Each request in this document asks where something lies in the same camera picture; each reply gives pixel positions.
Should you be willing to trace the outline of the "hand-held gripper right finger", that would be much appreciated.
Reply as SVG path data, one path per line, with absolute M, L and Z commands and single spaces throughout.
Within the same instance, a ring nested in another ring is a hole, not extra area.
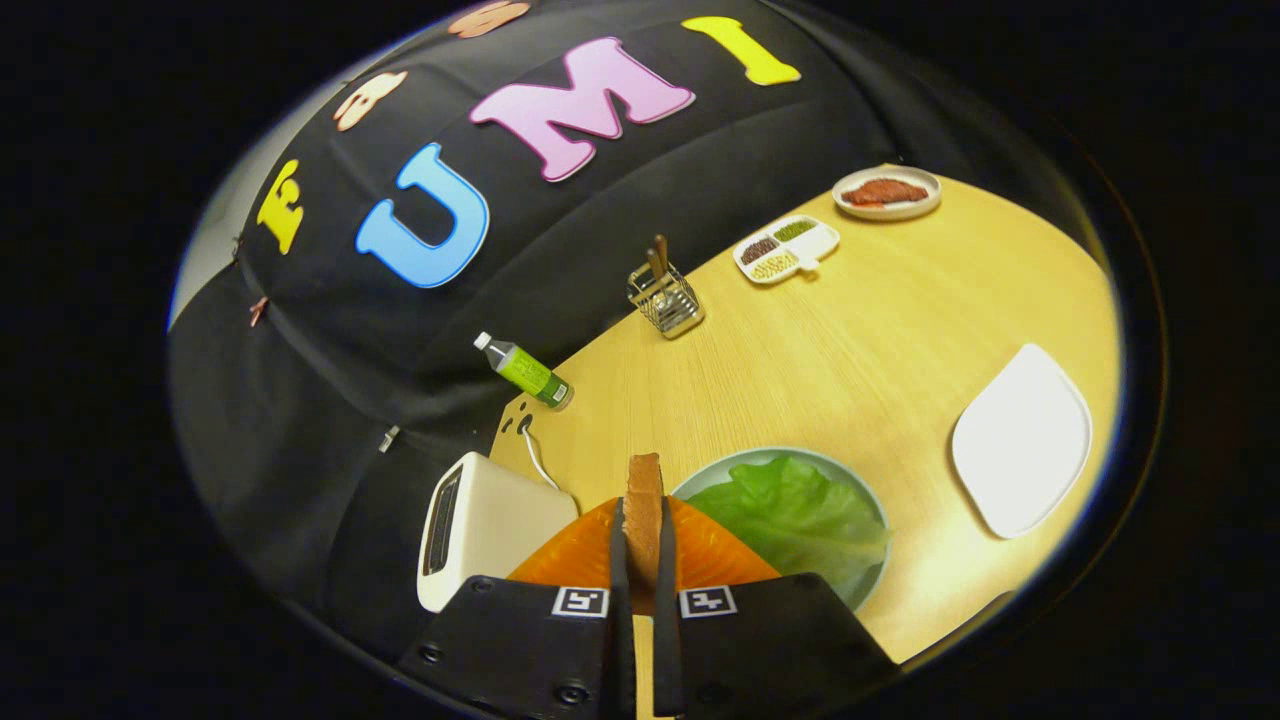
M 652 689 L 659 716 L 849 719 L 899 665 L 815 573 L 680 591 L 664 509 Z

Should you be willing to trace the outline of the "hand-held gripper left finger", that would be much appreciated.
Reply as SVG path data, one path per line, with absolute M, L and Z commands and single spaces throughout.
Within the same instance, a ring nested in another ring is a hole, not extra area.
M 477 719 L 634 719 L 623 518 L 617 502 L 604 585 L 470 577 L 401 655 L 401 680 Z

